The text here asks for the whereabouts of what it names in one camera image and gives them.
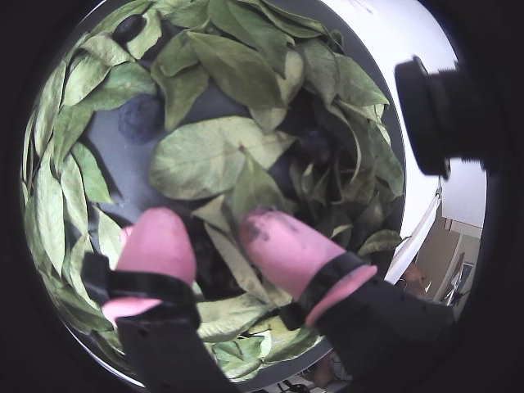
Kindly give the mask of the pink-tipped black gripper finger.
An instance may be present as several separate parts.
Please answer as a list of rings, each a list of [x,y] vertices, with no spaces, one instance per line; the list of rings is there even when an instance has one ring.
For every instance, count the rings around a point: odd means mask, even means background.
[[[255,209],[241,241],[259,271],[290,294],[294,320],[329,341],[352,392],[424,392],[455,325],[449,306],[422,300],[353,252],[278,210]]]
[[[123,238],[115,269],[86,252],[81,278],[141,383],[150,392],[237,391],[197,333],[197,262],[183,221],[172,210],[149,209]]]

